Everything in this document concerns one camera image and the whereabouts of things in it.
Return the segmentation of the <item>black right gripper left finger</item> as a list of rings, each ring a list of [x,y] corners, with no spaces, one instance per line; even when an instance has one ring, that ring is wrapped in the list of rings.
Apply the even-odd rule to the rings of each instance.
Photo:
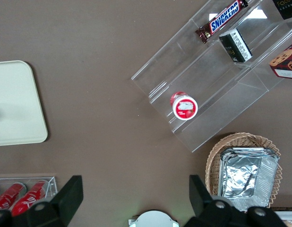
[[[66,227],[82,201],[82,176],[74,175],[49,202],[37,203],[15,217],[0,210],[0,227]]]

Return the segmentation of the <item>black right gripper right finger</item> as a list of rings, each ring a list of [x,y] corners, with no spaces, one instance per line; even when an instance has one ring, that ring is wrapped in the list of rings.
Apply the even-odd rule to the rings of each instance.
[[[284,222],[269,208],[239,211],[226,201],[213,199],[198,175],[189,176],[189,199],[195,216],[186,227],[283,227]]]

